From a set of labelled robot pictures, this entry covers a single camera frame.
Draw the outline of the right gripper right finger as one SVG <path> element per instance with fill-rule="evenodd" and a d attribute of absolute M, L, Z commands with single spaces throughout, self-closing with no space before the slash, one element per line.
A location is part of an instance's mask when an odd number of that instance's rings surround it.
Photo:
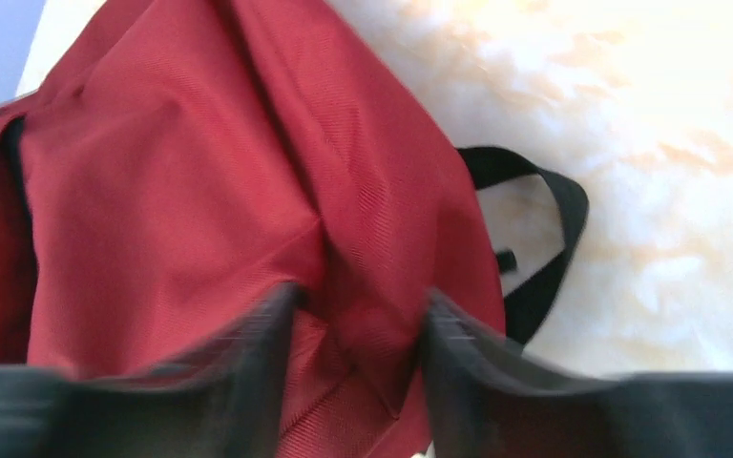
<path fill-rule="evenodd" d="M 568 373 L 433 292 L 422 337 L 439 457 L 733 457 L 733 373 Z"/>

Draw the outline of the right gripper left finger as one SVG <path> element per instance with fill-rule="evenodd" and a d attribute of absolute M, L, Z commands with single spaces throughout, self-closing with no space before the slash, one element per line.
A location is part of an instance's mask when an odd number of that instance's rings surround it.
<path fill-rule="evenodd" d="M 89 382 L 0 366 L 0 457 L 272 457 L 298 287 L 192 352 Z"/>

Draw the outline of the red backpack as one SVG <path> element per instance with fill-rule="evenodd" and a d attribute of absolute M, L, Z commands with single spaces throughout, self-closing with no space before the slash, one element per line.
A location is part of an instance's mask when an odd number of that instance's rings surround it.
<path fill-rule="evenodd" d="M 137 376 L 290 282 L 272 457 L 406 457 L 431 294 L 525 343 L 587 213 L 453 147 L 322 1 L 109 1 L 0 106 L 0 366 Z"/>

